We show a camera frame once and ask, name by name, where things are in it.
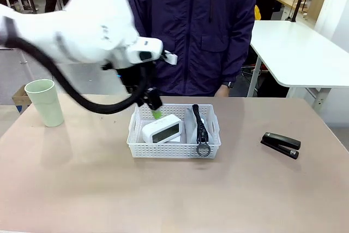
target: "beige table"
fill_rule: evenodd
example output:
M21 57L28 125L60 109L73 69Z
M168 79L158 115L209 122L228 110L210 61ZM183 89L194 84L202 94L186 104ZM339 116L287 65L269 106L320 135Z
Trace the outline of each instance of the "beige table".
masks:
M102 116L60 100L63 125L43 127L31 106L0 140L2 230L348 232L349 155L302 100L165 98L214 105L215 160L133 159L133 109ZM300 139L298 160L260 144L266 131Z
M293 9L296 9L296 5L297 5L297 2L298 0L276 0L278 2L280 2L281 4L291 8L292 10ZM306 13L308 11L308 9L306 7L304 7L304 9L302 10L302 7L303 7L303 4L300 5L300 8L299 8L299 12L300 13Z

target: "light green cup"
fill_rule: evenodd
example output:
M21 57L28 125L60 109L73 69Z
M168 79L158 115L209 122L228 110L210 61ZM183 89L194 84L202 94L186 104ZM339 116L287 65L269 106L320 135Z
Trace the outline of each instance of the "light green cup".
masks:
M63 123L61 105L52 80L35 80L26 84L24 89L47 127L56 127Z

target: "digital clock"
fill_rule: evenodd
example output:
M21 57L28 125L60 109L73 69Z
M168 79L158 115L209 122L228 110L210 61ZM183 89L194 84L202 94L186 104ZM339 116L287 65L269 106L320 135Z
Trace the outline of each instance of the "digital clock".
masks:
M171 114L145 125L142 135L145 143L161 144L181 135L182 130L183 123L180 118Z

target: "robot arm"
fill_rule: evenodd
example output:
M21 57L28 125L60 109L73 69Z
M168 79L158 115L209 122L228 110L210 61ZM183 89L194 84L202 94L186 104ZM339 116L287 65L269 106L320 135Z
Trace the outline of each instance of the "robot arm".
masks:
M133 103L159 108L160 97L150 86L155 61L177 63L177 56L163 50L161 40L139 36L127 0L70 0L63 11L39 15L23 15L1 6L0 44L32 55L80 105L104 114ZM86 100L56 67L56 63L81 62L117 70L131 96L115 105Z

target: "black stapler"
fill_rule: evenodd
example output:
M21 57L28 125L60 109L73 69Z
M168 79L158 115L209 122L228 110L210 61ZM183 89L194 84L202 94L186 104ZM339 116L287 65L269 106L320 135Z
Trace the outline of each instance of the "black stapler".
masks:
M299 152L297 150L300 149L300 141L298 140L266 132L261 143L276 151L279 151L286 156L289 156L290 158L298 158Z

